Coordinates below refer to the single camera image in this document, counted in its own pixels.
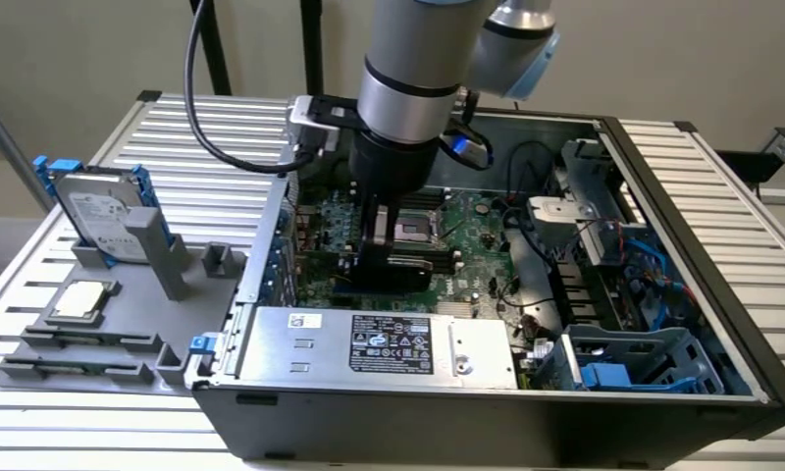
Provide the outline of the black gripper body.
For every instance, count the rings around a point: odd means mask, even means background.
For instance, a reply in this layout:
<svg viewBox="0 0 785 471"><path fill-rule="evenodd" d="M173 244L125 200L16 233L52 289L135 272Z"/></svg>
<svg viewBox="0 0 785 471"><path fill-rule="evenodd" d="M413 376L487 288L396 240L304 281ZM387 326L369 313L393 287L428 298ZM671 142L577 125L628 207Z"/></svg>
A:
<svg viewBox="0 0 785 471"><path fill-rule="evenodd" d="M349 172L365 195L403 197L417 191L432 172L440 148L433 138L416 144L357 131L352 139Z"/></svg>

